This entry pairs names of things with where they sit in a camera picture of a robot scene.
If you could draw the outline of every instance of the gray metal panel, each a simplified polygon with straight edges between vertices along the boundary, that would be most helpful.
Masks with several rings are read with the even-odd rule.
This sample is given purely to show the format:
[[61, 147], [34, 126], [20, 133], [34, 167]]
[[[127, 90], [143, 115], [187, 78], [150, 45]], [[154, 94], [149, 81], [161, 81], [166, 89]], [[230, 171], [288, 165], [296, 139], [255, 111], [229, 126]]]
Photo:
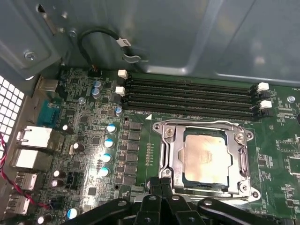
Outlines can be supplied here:
[[[66, 32], [52, 35], [37, 4]], [[69, 66], [86, 66], [77, 37], [68, 33], [93, 26], [127, 38], [147, 73], [300, 83], [297, 0], [3, 0], [0, 6], [2, 21], [11, 25], [3, 24], [7, 32], [0, 34], [0, 73], [16, 83], [60, 58]], [[132, 69], [106, 35], [89, 35], [83, 45], [101, 68]], [[24, 61], [24, 51], [31, 49], [39, 59]]]

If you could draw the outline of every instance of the perforated metal grille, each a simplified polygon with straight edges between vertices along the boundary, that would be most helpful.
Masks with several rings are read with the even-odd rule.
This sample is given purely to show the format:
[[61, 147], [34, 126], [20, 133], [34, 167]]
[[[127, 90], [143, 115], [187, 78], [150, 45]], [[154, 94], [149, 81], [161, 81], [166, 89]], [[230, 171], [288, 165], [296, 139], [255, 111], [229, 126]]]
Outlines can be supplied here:
[[[12, 133], [23, 98], [21, 91], [0, 76], [0, 132], [5, 142], [8, 142]], [[0, 146], [0, 158], [2, 155], [3, 147]]]

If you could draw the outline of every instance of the cable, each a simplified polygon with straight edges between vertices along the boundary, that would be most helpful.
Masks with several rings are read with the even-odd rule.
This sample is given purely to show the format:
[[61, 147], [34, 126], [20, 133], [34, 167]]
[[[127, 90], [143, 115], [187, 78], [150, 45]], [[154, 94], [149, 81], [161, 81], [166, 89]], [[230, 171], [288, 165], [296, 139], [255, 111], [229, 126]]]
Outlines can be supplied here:
[[6, 161], [8, 153], [7, 153], [7, 145], [6, 145], [6, 143], [5, 143], [4, 139], [3, 139], [3, 135], [2, 135], [1, 132], [0, 132], [0, 141], [1, 141], [1, 145], [2, 145], [3, 150], [4, 150], [3, 151], [2, 159], [0, 160], [0, 174], [1, 174], [2, 178], [4, 180], [6, 180], [10, 185], [12, 185], [19, 194], [21, 194], [25, 198], [29, 199], [29, 201], [30, 201], [31, 204], [37, 205], [39, 207], [43, 207], [45, 209], [49, 209], [51, 207], [50, 205], [39, 203], [39, 202], [36, 203], [29, 194], [25, 193], [14, 181], [12, 181], [11, 179], [9, 179], [8, 176], [4, 173], [3, 167], [4, 167], [4, 164], [5, 164], [5, 161]]
[[[84, 59], [87, 61], [87, 63], [92, 66], [93, 69], [97, 70], [96, 65], [93, 64], [88, 52], [83, 47], [84, 37], [88, 36], [89, 34], [93, 34], [93, 33], [107, 34], [108, 36], [112, 37], [116, 41], [120, 39], [120, 36], [117, 33], [113, 32], [112, 30], [102, 28], [102, 27], [95, 27], [93, 29], [86, 30], [78, 35], [77, 45], [78, 45], [81, 55], [84, 57]], [[131, 55], [131, 51], [128, 47], [122, 47], [122, 50], [126, 55]], [[135, 70], [140, 71], [140, 68], [135, 63], [133, 64], [133, 67], [135, 68]]]

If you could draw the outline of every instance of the capacitor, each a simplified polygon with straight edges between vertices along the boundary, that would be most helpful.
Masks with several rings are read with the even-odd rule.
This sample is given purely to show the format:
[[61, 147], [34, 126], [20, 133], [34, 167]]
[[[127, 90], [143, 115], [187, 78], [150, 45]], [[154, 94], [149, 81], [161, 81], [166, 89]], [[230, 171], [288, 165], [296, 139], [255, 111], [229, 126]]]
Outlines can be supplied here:
[[121, 106], [117, 106], [117, 108], [114, 111], [116, 112], [116, 116], [121, 116], [123, 113]]
[[76, 143], [73, 144], [73, 149], [75, 151], [84, 151], [85, 146], [83, 144], [80, 144], [80, 143], [76, 142]]
[[65, 178], [66, 177], [66, 172], [64, 172], [64, 171], [59, 171], [59, 170], [56, 170], [56, 171], [54, 171], [54, 173], [53, 173], [53, 177], [55, 177], [55, 178]]
[[67, 212], [67, 218], [68, 219], [74, 219], [80, 214], [79, 208], [71, 208]]
[[47, 213], [47, 214], [39, 217], [37, 219], [37, 223], [38, 224], [46, 224], [46, 223], [51, 222], [51, 220], [52, 220], [52, 215], [50, 213]]
[[102, 85], [101, 81], [94, 81], [93, 86], [94, 86], [94, 88], [98, 88], [99, 90], [103, 89], [103, 85]]
[[105, 153], [101, 156], [101, 160], [105, 163], [109, 163], [112, 160], [112, 156], [109, 153]]
[[63, 180], [52, 180], [51, 186], [53, 188], [61, 188], [62, 186], [64, 186], [64, 181]]
[[117, 128], [114, 124], [110, 123], [110, 124], [108, 124], [106, 130], [107, 130], [108, 133], [114, 134], [114, 133], [116, 133]]
[[71, 128], [69, 125], [62, 126], [62, 130], [65, 131], [68, 135], [72, 135], [74, 133], [73, 128]]
[[78, 104], [80, 104], [80, 105], [83, 105], [85, 102], [86, 102], [86, 100], [85, 100], [84, 97], [80, 97], [80, 98], [78, 99]]
[[98, 99], [101, 97], [101, 92], [98, 88], [93, 88], [92, 89], [92, 96], [94, 99]]
[[100, 177], [108, 177], [111, 173], [111, 170], [107, 167], [102, 167], [100, 170], [99, 170], [99, 176]]
[[104, 146], [108, 149], [112, 149], [114, 147], [114, 142], [112, 139], [110, 138], [107, 138], [105, 141], [104, 141]]

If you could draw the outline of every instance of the label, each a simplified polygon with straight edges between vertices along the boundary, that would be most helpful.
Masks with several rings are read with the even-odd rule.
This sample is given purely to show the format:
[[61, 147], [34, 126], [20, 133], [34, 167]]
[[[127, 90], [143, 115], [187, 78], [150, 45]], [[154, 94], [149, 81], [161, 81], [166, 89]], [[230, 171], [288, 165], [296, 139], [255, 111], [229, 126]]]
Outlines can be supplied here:
[[131, 43], [127, 39], [119, 38], [117, 42], [121, 47], [131, 46]]

